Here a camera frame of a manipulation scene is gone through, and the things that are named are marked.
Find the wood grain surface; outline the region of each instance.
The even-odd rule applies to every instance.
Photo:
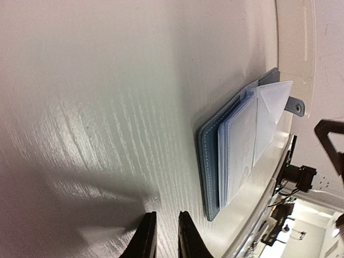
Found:
[[[118,257],[156,211],[177,257],[186,210],[221,257],[287,138],[210,223],[194,132],[277,65],[275,2],[3,1],[0,32],[1,256]]]

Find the cable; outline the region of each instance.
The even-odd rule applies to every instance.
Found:
[[[291,194],[289,194],[287,197],[285,197],[283,200],[281,200],[279,203],[276,203],[276,204],[272,204],[272,205],[269,205],[268,208],[271,208],[271,207],[274,207],[274,206],[278,206],[282,203],[284,203],[289,197],[291,197],[292,195],[296,194],[297,192],[299,192],[300,190],[298,189],[294,189],[293,192],[291,192]]]
[[[281,188],[279,188],[279,189],[277,190],[277,193],[280,192],[280,191],[282,191],[282,189],[286,186],[286,184],[288,184],[288,181],[285,181],[285,184],[282,185]]]
[[[295,239],[295,240],[299,240],[299,241],[301,241],[302,239],[300,239],[300,238],[296,238],[295,236],[290,236],[290,238],[292,238],[292,239]]]
[[[295,188],[294,190],[292,190],[292,192],[291,193],[283,193],[283,192],[278,192],[280,195],[282,195],[282,196],[288,196],[288,195],[291,195],[291,194],[293,194],[293,192],[295,192],[297,190],[297,188]]]

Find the stitching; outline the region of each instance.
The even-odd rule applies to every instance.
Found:
[[[230,113],[233,109],[234,109],[234,105],[240,101],[240,98],[238,98],[236,101],[234,101],[231,104],[230,109],[228,109],[216,122],[215,124],[213,124],[205,133],[203,136],[203,140],[204,140],[204,152],[205,152],[205,164],[206,164],[206,172],[207,172],[207,178],[208,178],[208,182],[210,182],[210,173],[209,173],[209,162],[208,162],[208,152],[207,152],[207,145],[206,145],[206,136],[207,134],[226,116],[228,115],[228,113]],[[208,184],[208,192],[209,192],[209,200],[210,200],[210,206],[212,207],[212,194],[211,194],[211,188],[210,188],[210,184]],[[212,217],[213,215],[213,210],[210,209],[210,215]]]
[[[251,102],[253,102],[253,100],[255,99],[256,97],[254,97],[254,98],[252,98],[251,100],[249,100],[247,103],[246,103],[246,106],[248,106]],[[230,144],[230,139],[231,139],[231,133],[230,133],[230,129],[228,128],[228,159],[230,158],[230,147],[229,147],[229,144]],[[247,181],[247,178],[248,178],[248,176],[245,178],[245,180],[243,181],[243,183],[242,183],[242,185],[240,186],[240,188],[239,188],[239,190],[241,189],[241,187],[243,186],[243,184]],[[229,181],[229,174],[228,174],[228,189],[230,188],[230,181]],[[237,196],[237,194],[238,194],[238,192],[239,192],[239,190],[238,191],[236,191],[236,193],[235,193],[235,195],[232,197],[232,199],[231,200],[233,200],[236,196]]]

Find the black bracket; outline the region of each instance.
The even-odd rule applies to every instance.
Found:
[[[342,152],[337,152],[328,137],[329,133],[344,134],[344,123],[323,119],[314,128],[314,131],[321,145],[325,149],[329,159],[331,160],[337,174],[342,176],[344,181],[344,154]]]
[[[187,211],[179,214],[179,258],[213,258]],[[156,257],[156,212],[146,213],[121,258]]]

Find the blue card holder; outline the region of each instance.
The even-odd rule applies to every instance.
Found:
[[[253,90],[246,90],[240,104],[219,126],[218,153],[220,158],[218,158],[218,175],[220,208],[228,205],[240,189],[241,183],[250,174],[256,135],[256,113],[257,99],[255,92]],[[242,148],[244,145],[247,145],[247,141],[250,145],[248,149],[251,155],[240,155],[244,152]],[[235,152],[231,151],[231,145],[233,144]],[[244,164],[247,165],[245,170],[240,167]]]
[[[204,209],[208,221],[212,221],[220,211],[218,176],[218,129],[228,115],[245,98],[248,88],[278,82],[278,69],[274,68],[258,80],[244,87],[237,95],[215,113],[197,132],[199,172],[202,186]]]

